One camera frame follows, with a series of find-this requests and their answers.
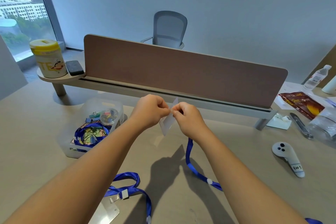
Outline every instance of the brown snack package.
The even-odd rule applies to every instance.
[[[303,92],[281,93],[279,95],[285,102],[310,120],[314,119],[324,109],[324,106]]]

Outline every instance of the forearm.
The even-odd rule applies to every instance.
[[[130,118],[39,189],[6,224],[88,223],[141,132]]]
[[[306,221],[260,181],[209,130],[200,135],[205,152],[240,224],[305,224]]]

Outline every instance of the person's left hand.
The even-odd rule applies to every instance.
[[[147,95],[142,97],[134,107],[130,119],[136,120],[143,129],[148,129],[170,114],[170,109],[162,97]]]

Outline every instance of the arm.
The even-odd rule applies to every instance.
[[[161,97],[141,98],[124,124],[40,188],[5,224],[88,223],[135,139],[169,113]]]
[[[205,152],[240,224],[307,224],[211,132],[196,107],[182,102],[173,110],[181,131]]]

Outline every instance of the yellow lid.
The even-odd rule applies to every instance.
[[[50,39],[37,39],[31,41],[29,46],[31,48],[31,51],[37,52],[54,51],[60,48],[57,41]]]

